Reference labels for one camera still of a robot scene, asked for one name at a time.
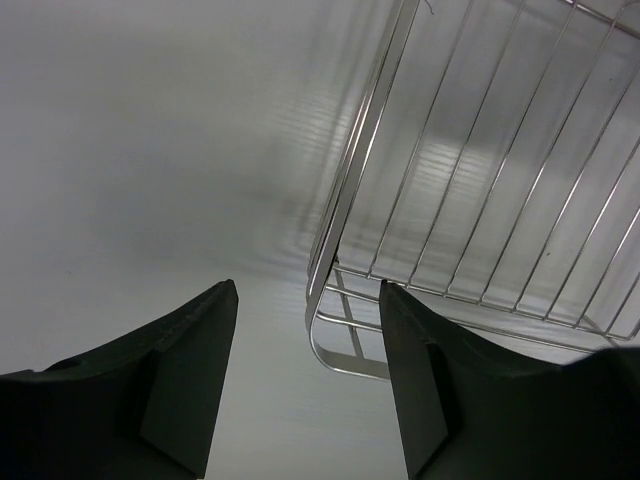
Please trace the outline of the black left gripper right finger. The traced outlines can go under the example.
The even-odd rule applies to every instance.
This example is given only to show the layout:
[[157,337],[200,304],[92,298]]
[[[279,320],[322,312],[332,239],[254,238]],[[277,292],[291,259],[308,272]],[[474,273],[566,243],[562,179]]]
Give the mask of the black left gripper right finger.
[[568,364],[493,343],[384,282],[379,312],[412,479],[635,479],[639,351]]

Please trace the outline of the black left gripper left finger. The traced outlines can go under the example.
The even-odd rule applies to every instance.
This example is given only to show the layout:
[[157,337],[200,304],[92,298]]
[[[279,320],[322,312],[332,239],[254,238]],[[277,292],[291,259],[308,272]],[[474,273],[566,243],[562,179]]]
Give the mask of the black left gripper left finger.
[[4,374],[2,477],[203,478],[237,311],[225,280],[45,370]]

